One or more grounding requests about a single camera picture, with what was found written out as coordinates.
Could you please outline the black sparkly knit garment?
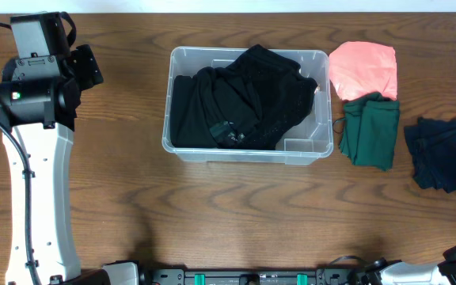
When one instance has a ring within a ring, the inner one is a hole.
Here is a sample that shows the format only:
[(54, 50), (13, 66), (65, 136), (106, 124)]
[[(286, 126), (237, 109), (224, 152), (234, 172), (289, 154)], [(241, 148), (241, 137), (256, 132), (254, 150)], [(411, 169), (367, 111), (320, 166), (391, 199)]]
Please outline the black sparkly knit garment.
[(256, 95), (250, 100), (259, 116), (236, 147), (274, 150), (283, 135), (311, 112), (318, 87), (299, 72), (301, 66), (259, 44), (243, 52), (227, 69), (249, 83)]

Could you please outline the dark navy garment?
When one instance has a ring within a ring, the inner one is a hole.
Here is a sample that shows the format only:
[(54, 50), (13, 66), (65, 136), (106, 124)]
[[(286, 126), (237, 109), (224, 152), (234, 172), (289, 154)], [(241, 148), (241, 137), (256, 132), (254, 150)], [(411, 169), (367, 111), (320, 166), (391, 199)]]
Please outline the dark navy garment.
[(456, 190), (456, 118), (444, 121), (420, 117), (404, 128), (412, 155), (414, 181), (423, 189)]

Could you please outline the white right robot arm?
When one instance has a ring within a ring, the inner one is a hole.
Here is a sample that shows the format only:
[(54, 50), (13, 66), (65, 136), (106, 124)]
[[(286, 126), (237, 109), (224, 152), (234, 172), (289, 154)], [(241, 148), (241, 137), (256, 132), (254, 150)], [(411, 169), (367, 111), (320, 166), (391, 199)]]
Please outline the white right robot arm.
[[(285, 138), (286, 132), (318, 111), (322, 90), (329, 97), (329, 58), (313, 59), (320, 51), (268, 50), (255, 45), (247, 50), (220, 47), (177, 47), (171, 54), (163, 143), (178, 155), (207, 155), (204, 161), (225, 161), (222, 156), (248, 158), (271, 155), (305, 157), (306, 139)], [(371, 92), (344, 106), (347, 125), (341, 150), (353, 162), (391, 164), (400, 115), (399, 102)], [(420, 117), (405, 127), (405, 139), (415, 169), (439, 178), (451, 169), (432, 163), (455, 163), (456, 118), (450, 121)], [(243, 272), (161, 269), (152, 275), (140, 272), (133, 260), (106, 264), (64, 284), (456, 284), (456, 247), (448, 249), (439, 264), (411, 265), (384, 258), (372, 263), (357, 256), (358, 268), (318, 268), (315, 271)]]

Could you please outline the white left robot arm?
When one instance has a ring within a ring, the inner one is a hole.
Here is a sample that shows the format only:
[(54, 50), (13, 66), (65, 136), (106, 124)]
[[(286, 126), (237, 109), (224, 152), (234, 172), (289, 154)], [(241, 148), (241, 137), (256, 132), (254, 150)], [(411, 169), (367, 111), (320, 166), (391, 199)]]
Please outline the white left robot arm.
[(122, 261), (84, 272), (70, 225), (69, 165), (81, 94), (103, 81), (65, 12), (14, 16), (18, 55), (2, 72), (0, 127), (9, 161), (12, 242), (8, 284), (137, 284)]

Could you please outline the pink folded garment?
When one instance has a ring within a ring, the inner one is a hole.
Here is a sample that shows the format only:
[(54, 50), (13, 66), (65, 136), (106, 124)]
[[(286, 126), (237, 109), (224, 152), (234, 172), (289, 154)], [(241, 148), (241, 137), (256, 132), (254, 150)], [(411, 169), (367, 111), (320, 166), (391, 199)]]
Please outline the pink folded garment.
[(369, 93), (397, 99), (397, 59), (393, 47), (348, 41), (329, 55), (329, 78), (342, 101), (354, 101)]

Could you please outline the dark green folded garment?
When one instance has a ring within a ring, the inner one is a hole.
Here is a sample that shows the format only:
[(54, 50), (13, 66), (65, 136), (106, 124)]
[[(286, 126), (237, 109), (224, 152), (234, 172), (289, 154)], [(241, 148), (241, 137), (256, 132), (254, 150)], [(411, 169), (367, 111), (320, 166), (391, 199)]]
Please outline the dark green folded garment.
[(400, 119), (400, 102), (370, 93), (344, 104), (344, 129), (340, 152), (353, 165), (382, 171), (393, 167)]

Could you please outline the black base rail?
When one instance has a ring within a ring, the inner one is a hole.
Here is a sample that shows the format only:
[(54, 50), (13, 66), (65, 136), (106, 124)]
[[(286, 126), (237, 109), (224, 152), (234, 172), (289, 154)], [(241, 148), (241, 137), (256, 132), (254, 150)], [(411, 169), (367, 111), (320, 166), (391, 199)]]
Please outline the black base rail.
[(287, 271), (142, 270), (143, 285), (359, 285), (353, 269), (319, 268)]

